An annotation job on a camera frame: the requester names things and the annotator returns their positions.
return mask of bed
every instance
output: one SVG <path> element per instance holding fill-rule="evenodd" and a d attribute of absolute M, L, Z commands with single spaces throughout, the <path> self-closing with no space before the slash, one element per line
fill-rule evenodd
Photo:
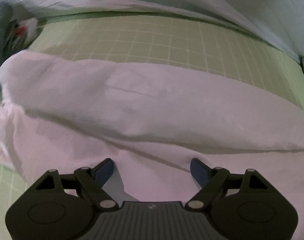
<path fill-rule="evenodd" d="M 100 59 L 173 65 L 266 90 L 304 111 L 304 75 L 288 54 L 239 28 L 164 13 L 87 12 L 46 17 L 29 50 L 68 60 Z M 0 240 L 9 206 L 27 189 L 0 164 Z"/>

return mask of mattress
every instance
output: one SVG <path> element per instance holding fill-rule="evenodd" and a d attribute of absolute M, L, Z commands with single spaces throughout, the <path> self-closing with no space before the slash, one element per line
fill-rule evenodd
<path fill-rule="evenodd" d="M 278 95 L 304 110 L 304 76 L 285 53 L 249 34 L 207 22 L 129 13 L 47 20 L 29 48 L 69 60 L 146 62 L 206 71 Z M 0 164 L 0 240 L 9 206 L 28 185 Z"/>

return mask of grid pattern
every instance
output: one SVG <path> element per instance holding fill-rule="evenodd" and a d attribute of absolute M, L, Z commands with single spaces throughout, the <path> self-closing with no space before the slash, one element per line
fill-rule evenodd
<path fill-rule="evenodd" d="M 120 16 L 48 22 L 30 50 L 69 60 L 169 64 L 259 87 L 304 109 L 289 76 L 300 66 L 263 41 L 204 22 Z M 0 240 L 11 240 L 4 218 L 28 185 L 0 165 Z"/>

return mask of triangular cutout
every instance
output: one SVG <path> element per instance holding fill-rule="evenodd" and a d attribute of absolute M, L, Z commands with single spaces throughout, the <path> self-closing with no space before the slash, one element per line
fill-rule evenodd
<path fill-rule="evenodd" d="M 261 182 L 257 176 L 252 175 L 250 178 L 249 188 L 267 189 L 267 187 Z"/>
<path fill-rule="evenodd" d="M 37 190 L 41 189 L 53 189 L 54 181 L 52 176 L 47 176 L 45 180 L 42 181 L 42 183 L 36 188 Z"/>

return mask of white fabric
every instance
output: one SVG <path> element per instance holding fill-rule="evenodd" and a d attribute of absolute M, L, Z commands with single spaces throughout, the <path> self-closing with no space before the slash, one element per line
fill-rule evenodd
<path fill-rule="evenodd" d="M 297 61 L 298 55 L 304 55 L 304 0 L 175 0 L 175 3 L 169 2 L 171 0 L 2 1 L 15 5 L 18 17 L 26 14 L 22 5 L 36 17 L 107 10 L 172 12 L 236 29 L 234 24 L 237 24 Z"/>
<path fill-rule="evenodd" d="M 194 157 L 232 173 L 254 168 L 296 208 L 293 240 L 304 239 L 304 112 L 287 100 L 173 66 L 28 51 L 2 65 L 0 82 L 0 142 L 27 181 L 109 157 L 127 194 L 185 202 L 198 191 Z"/>

